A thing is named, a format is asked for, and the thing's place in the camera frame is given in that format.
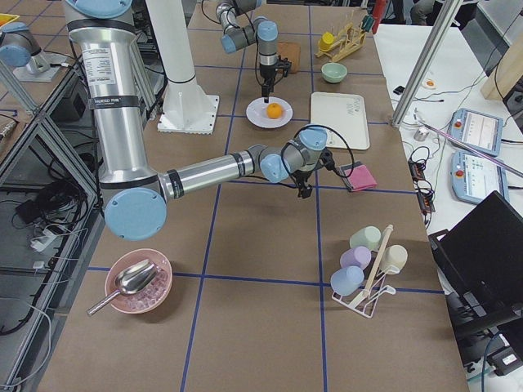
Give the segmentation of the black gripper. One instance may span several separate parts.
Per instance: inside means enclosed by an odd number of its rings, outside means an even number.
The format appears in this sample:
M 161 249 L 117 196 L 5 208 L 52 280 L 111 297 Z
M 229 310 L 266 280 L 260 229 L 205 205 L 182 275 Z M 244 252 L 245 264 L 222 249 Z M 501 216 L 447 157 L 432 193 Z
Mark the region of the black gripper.
M 326 168 L 328 171 L 334 171 L 337 174 L 335 167 L 335 161 L 333 159 L 333 153 L 329 149 L 324 149 L 321 154 L 319 161 L 310 170 L 296 170 L 290 175 L 298 190 L 299 198 L 309 198 L 314 190 L 314 187 L 308 183 L 311 175 L 321 168 Z
M 291 61 L 278 54 L 259 55 L 259 71 L 262 77 L 261 95 L 263 97 L 268 97 L 274 91 L 276 74 L 282 71 L 283 77 L 286 78 L 291 66 Z

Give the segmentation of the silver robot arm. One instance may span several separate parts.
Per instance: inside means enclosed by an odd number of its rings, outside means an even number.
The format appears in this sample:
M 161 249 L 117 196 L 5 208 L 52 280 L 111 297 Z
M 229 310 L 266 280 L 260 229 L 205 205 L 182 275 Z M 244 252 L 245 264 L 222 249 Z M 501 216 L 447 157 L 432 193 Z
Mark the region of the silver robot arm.
M 221 44 L 225 53 L 231 54 L 257 44 L 258 69 L 263 78 L 262 82 L 259 79 L 257 82 L 261 87 L 261 97 L 268 103 L 275 85 L 288 76 L 292 63 L 278 53 L 279 32 L 274 21 L 258 16 L 254 20 L 248 19 L 248 25 L 244 27 L 239 25 L 239 16 L 248 16 L 249 11 L 260 7 L 262 3 L 263 1 L 220 1 L 216 8 L 216 17 L 223 29 Z
M 219 99 L 207 95 L 196 80 L 181 3 L 149 1 L 146 6 L 167 79 L 159 129 L 211 133 Z M 261 172 L 273 183 L 294 180 L 299 196 L 306 198 L 311 173 L 333 169 L 327 128 L 307 125 L 279 148 L 254 145 L 181 169 L 155 171 L 145 152 L 132 67 L 136 43 L 132 4 L 67 1 L 64 12 L 69 38 L 83 55 L 89 106 L 105 163 L 100 178 L 105 223 L 116 236 L 140 241 L 155 235 L 166 221 L 168 200 L 198 189 Z

